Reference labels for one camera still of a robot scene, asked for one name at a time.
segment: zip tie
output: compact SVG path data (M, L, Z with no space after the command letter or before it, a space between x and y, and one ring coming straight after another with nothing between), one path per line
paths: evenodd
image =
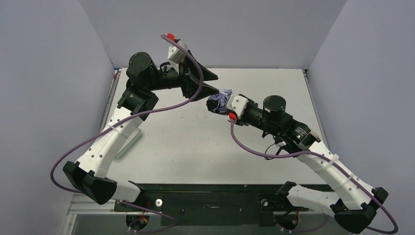
M325 165L325 166L323 166L323 167L321 167L321 168L318 168L317 170L314 170L314 172L315 173L317 173L317 172L321 172L321 171L325 171L325 170L327 170L329 167L331 167L331 165L333 165L333 163L335 162L335 161L337 161L339 159L339 155L337 155L337 154L334 154L333 155L333 157L332 157L332 159Z
M347 182L349 182L350 181L350 179L351 178L353 178L353 176L354 176L354 173L352 172L351 174L350 174L350 177L347 179L347 180L345 180L341 185L338 185L338 186L336 186L336 187L331 187L331 189L332 190L336 190L336 189L338 189L338 188L341 188L341 187L343 187L345 184L347 184Z

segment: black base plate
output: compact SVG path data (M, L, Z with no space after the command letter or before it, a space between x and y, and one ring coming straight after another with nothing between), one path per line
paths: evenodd
M272 212L285 212L291 205L276 196L282 185L195 185L195 184L136 184L141 189L134 204L172 216L181 226L235 226L272 221ZM319 191L331 191L328 185L302 185ZM161 199L161 207L155 201ZM262 199L268 201L262 207ZM141 211L123 204L115 204L116 212ZM161 225L174 221L162 218Z

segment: bolt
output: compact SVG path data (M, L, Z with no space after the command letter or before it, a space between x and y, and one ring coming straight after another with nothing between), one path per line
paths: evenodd
M156 206L161 207L163 205L163 201L161 199L156 200Z

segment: robotic arm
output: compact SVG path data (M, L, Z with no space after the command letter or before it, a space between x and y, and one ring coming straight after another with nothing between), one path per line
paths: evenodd
M173 35L170 34L169 37L181 47L187 48L185 43L174 39ZM72 185L100 205L110 199L134 202L140 193L140 189L132 183L116 182L106 176L118 151L131 133L147 119L148 114L130 119L118 126L115 124L131 115L153 110L159 99L152 91L180 87L183 96L190 98L199 87L199 78L194 75L198 74L195 65L183 52L171 46L168 60L172 68L164 67L163 70L157 69L151 57L145 52L136 53L130 58L126 71L129 77L126 90L107 123L107 128L112 130L96 139L75 162L66 162L64 165L63 171ZM199 64L199 67L202 69L205 81L218 79L202 65ZM218 92L216 88L204 83L201 92L193 101Z
M225 106L220 104L223 99L226 100ZM361 188L357 187L353 180L382 204L388 197L388 193L383 188L373 188L355 176L340 162L337 154L332 154L327 149L313 130L286 113L285 106L285 99L278 95L265 98L262 109L242 94L214 95L207 101L208 110L229 115L232 123L240 126L252 125L261 129L262 137L272 135L275 144L279 146L275 158L279 158L278 154L281 150L287 151L292 157L296 157L309 166L334 191L321 192L302 187L294 182L286 182L277 192L277 196L284 198L293 208L303 207L323 212L334 217L349 232L360 233L372 222L379 206ZM301 152L310 151L321 155L322 158L311 154L301 154Z

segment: orange wire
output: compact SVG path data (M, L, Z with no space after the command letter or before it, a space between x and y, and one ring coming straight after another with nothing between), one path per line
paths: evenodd
M147 208L149 208L150 207L150 202L149 201L147 201ZM146 223L148 223L148 220L144 217L144 211L143 211L143 213L141 214L141 217L142 217L142 219L146 222Z
M297 214L296 214L296 216L293 219L293 220L295 220L297 218L297 223L300 221L300 215L299 214L300 214L300 209L298 208L297 209Z

